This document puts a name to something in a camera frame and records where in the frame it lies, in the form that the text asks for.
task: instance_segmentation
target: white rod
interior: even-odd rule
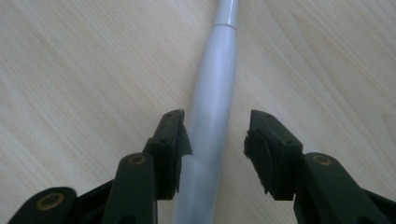
[[[237,0],[220,0],[195,86],[173,224],[211,224],[233,99]]]

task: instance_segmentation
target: light wood grain table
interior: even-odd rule
[[[114,177],[162,114],[188,120],[217,1],[0,2],[0,223],[40,190]],[[251,109],[396,200],[396,2],[240,1],[215,223],[296,223],[243,154]],[[159,203],[170,223],[173,203]]]

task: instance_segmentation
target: white cylindrical object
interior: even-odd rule
[[[236,65],[237,0],[220,0],[195,86],[173,224],[210,224],[226,143]]]

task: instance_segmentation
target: white plastic tube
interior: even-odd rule
[[[195,86],[173,224],[210,224],[216,206],[236,64],[237,0],[220,0]]]

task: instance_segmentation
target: wooden surface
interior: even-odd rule
[[[87,192],[186,110],[217,1],[0,2],[0,223],[54,186]],[[396,3],[240,1],[215,223],[296,223],[243,155],[250,109],[396,200]],[[159,203],[170,223],[172,202]]]

